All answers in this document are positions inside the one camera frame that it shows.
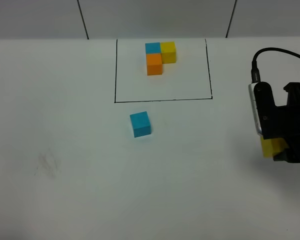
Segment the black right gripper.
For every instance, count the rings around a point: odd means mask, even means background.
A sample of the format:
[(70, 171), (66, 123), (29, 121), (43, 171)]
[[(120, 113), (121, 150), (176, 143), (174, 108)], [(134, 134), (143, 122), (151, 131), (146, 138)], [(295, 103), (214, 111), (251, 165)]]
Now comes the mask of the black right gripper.
[(300, 83), (290, 82), (283, 90), (287, 92), (287, 103), (277, 106), (270, 84), (259, 82), (255, 85), (261, 133), (265, 139), (283, 138), (289, 146), (276, 154), (274, 161), (300, 164)]

